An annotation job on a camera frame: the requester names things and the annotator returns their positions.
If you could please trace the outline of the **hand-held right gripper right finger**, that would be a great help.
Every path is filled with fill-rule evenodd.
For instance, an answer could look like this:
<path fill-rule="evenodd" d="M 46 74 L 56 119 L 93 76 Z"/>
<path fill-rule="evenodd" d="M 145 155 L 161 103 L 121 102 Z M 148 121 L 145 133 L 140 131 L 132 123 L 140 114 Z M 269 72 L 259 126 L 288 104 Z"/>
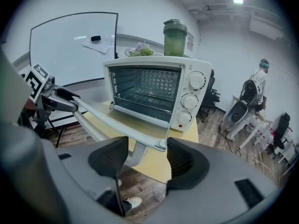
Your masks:
<path fill-rule="evenodd" d="M 169 138 L 171 179 L 166 197 L 147 224 L 253 224 L 281 189 L 235 154 Z"/>

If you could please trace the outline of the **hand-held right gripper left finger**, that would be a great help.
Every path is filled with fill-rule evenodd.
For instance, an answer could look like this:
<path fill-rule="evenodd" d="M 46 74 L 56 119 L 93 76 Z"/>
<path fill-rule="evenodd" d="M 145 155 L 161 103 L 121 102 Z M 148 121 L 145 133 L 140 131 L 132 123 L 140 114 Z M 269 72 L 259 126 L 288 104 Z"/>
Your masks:
<path fill-rule="evenodd" d="M 47 167 L 71 224 L 125 224 L 118 176 L 128 137 L 54 148 L 43 142 Z"/>

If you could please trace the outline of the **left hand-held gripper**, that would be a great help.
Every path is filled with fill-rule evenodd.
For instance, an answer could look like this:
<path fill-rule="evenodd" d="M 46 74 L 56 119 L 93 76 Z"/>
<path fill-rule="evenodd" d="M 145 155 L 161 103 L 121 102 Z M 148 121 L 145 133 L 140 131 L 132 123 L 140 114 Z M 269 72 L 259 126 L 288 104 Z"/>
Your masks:
<path fill-rule="evenodd" d="M 25 113 L 37 123 L 40 128 L 45 128 L 45 123 L 53 110 L 63 112 L 76 112 L 78 106 L 70 101 L 80 96 L 65 87 L 56 89 L 57 96 L 50 96 L 55 86 L 55 77 L 37 64 L 31 66 L 27 73 L 21 75 L 24 81 L 32 89 L 24 106 Z"/>

